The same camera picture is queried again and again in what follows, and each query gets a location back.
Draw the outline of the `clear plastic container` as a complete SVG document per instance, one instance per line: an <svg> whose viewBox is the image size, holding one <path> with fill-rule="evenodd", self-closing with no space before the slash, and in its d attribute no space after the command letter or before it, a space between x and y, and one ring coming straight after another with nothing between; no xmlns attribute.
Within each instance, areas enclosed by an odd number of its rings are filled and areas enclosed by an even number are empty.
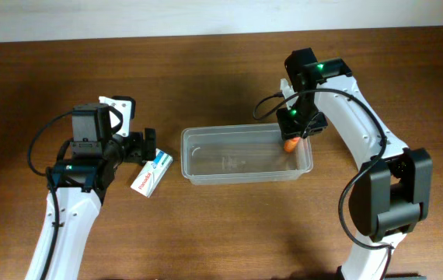
<svg viewBox="0 0 443 280"><path fill-rule="evenodd" d="M182 174L194 185L297 180L313 168L310 141L286 152L276 123L187 128L180 151Z"/></svg>

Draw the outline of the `white Panadol box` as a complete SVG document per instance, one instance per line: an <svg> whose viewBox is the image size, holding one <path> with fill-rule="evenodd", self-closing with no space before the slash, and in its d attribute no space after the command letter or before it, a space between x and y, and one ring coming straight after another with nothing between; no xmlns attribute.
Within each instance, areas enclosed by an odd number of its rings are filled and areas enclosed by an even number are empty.
<svg viewBox="0 0 443 280"><path fill-rule="evenodd" d="M131 189L150 198L173 162L173 158L161 149L155 150L155 158L148 161L137 175Z"/></svg>

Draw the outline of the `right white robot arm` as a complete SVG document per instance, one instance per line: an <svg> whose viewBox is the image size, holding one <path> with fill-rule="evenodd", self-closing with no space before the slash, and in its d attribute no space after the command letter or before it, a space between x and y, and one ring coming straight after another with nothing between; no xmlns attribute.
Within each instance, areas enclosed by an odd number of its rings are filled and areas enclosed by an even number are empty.
<svg viewBox="0 0 443 280"><path fill-rule="evenodd" d="M286 107L277 109L277 122L285 144L332 124L358 168L338 202L340 224L353 246L336 277L384 279L396 247L427 218L432 159L388 129L343 59L318 61L305 48L292 51L284 67Z"/></svg>

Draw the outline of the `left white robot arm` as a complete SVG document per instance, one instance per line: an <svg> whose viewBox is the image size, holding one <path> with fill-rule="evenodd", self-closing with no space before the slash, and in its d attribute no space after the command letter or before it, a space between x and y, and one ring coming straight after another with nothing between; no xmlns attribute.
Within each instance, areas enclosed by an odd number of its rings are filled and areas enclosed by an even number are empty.
<svg viewBox="0 0 443 280"><path fill-rule="evenodd" d="M68 112L72 137L61 145L55 164L40 174L49 193L26 278L76 279L90 230L118 166L143 166L155 158L155 130L129 130L134 111L133 100L112 98Z"/></svg>

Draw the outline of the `orange tube white cap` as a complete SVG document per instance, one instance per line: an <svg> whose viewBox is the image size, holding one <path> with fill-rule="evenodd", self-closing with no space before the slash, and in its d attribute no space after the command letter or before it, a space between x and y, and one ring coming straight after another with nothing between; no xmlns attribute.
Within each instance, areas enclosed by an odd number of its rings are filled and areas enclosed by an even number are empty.
<svg viewBox="0 0 443 280"><path fill-rule="evenodd" d="M300 137L290 138L284 141L284 151L285 152L294 152L298 143L301 141Z"/></svg>

